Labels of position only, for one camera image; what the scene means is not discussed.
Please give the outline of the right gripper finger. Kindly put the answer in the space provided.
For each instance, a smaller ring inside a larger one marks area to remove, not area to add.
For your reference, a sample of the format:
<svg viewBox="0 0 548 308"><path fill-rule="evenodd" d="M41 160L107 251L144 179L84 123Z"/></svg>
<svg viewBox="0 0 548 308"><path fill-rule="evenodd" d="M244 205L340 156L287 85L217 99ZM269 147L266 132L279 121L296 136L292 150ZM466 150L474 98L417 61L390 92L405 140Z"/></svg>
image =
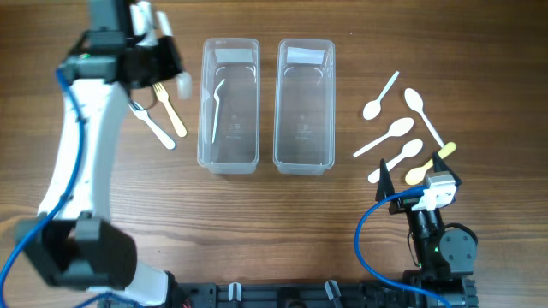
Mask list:
<svg viewBox="0 0 548 308"><path fill-rule="evenodd" d="M455 180L456 186L459 187L462 184L461 178L444 162L437 152L432 153L433 171L448 172Z"/></svg>
<svg viewBox="0 0 548 308"><path fill-rule="evenodd" d="M376 192L376 201L381 201L395 194L394 186L390 178L390 171L384 159L379 164L379 180Z"/></svg>

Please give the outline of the yellow plastic spoon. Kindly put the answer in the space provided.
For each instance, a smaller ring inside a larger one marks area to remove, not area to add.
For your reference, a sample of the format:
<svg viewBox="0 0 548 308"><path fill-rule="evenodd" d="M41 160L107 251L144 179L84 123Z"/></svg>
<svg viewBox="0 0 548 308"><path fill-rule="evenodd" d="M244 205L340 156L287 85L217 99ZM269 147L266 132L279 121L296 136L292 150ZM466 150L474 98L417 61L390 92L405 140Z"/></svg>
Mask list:
<svg viewBox="0 0 548 308"><path fill-rule="evenodd" d="M456 143L449 142L444 147L442 147L437 154L441 158L446 158L448 155L453 153L456 150ZM424 177L426 175L426 171L430 169L433 166L433 159L431 158L427 163L425 163L423 166L413 168L409 170L405 176L405 182L410 185L417 185L420 182L424 180Z"/></svg>

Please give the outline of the white plastic spoon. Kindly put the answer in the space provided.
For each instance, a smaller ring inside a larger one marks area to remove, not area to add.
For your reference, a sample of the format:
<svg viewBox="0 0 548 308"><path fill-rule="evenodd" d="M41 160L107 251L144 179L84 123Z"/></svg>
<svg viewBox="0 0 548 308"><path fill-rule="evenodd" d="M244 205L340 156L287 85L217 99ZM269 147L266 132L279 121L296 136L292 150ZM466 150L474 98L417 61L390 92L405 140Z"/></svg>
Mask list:
<svg viewBox="0 0 548 308"><path fill-rule="evenodd" d="M399 164L403 159L408 157L415 157L423 148L423 141L421 139L413 139L407 142L401 152L393 157L390 161L386 162L386 168L391 171L397 164ZM370 183L377 183L380 179L380 169L374 170L368 177L367 180Z"/></svg>

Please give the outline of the yellow plastic fork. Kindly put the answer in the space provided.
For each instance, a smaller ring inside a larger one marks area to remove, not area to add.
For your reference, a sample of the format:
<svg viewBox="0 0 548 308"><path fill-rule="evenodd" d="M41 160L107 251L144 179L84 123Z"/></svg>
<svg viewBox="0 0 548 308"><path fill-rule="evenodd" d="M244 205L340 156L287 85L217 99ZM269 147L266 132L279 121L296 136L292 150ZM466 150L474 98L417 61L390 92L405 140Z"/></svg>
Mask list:
<svg viewBox="0 0 548 308"><path fill-rule="evenodd" d="M155 92L155 95L157 99L164 105L168 116L171 120L171 123L176 131L176 134L184 138L188 135L188 131L182 122L179 115L176 113L171 101L170 101L170 95L164 88L164 86L161 83L155 83L153 86L153 91Z"/></svg>

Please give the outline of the light blue plastic fork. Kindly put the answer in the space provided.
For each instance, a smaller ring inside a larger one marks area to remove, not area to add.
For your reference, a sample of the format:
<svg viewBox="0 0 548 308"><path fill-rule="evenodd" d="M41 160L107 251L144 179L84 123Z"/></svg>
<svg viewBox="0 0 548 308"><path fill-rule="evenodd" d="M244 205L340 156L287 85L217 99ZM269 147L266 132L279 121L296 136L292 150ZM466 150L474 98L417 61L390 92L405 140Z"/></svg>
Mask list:
<svg viewBox="0 0 548 308"><path fill-rule="evenodd" d="M152 130L166 149L174 150L176 148L176 142L152 120L147 110L144 110L134 100L129 103L129 108L139 120L143 121Z"/></svg>

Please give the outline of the cream white spoon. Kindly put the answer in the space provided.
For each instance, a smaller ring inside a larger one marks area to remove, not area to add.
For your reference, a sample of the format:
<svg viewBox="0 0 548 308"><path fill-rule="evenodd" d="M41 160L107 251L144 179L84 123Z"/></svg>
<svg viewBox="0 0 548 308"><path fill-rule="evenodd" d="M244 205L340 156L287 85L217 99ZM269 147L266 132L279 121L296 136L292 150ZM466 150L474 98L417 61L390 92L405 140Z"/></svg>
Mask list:
<svg viewBox="0 0 548 308"><path fill-rule="evenodd" d="M414 125L414 119L412 119L411 117L404 117L404 118L401 118L401 119L398 119L398 120L394 121L389 126L388 131L384 135L378 137L374 141L372 141L372 142L368 143L367 145L364 145L363 147L361 147L358 151L356 151L353 154L353 157L358 157L358 156L366 153L367 151L370 151L373 147L379 145L381 142L385 141L386 139L388 139L390 137L401 137L401 136L405 135L406 133L408 133L411 130L413 125Z"/></svg>

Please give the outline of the small white plastic fork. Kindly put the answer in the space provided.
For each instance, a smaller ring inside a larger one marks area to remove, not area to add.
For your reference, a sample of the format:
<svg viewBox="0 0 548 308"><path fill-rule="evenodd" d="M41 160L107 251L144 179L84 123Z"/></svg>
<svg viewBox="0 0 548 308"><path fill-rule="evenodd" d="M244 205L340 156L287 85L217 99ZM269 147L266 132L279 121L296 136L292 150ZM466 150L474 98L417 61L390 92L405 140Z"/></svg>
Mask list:
<svg viewBox="0 0 548 308"><path fill-rule="evenodd" d="M184 71L176 76L178 97L181 100L192 97L193 79L189 72Z"/></svg>

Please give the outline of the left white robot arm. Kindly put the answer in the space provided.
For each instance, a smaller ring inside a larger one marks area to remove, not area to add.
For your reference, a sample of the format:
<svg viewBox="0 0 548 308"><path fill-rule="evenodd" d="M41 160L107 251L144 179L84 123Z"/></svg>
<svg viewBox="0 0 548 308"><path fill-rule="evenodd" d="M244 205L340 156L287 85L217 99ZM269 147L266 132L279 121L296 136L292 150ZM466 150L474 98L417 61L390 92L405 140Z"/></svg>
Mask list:
<svg viewBox="0 0 548 308"><path fill-rule="evenodd" d="M27 256L50 287L133 307L186 307L175 277L137 257L134 240L110 221L110 176L133 90L192 80L164 12L147 1L91 1L91 26L55 72L63 128L50 186L33 219L15 228L13 263Z"/></svg>

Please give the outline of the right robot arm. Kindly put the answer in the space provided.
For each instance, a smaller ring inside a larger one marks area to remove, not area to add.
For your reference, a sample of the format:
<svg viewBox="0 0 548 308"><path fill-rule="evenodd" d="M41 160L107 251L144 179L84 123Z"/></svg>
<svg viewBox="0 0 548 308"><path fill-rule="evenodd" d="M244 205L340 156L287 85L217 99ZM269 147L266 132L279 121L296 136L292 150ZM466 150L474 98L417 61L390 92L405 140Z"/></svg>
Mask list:
<svg viewBox="0 0 548 308"><path fill-rule="evenodd" d="M440 298L411 295L413 307L443 307L446 299L453 307L477 307L479 299L474 272L479 240L460 223L445 223L441 210L453 204L462 180L438 155L432 156L433 172L424 187L412 187L406 195L390 201L391 215L404 214L408 235L413 239L417 270L408 270L403 281L435 293Z"/></svg>

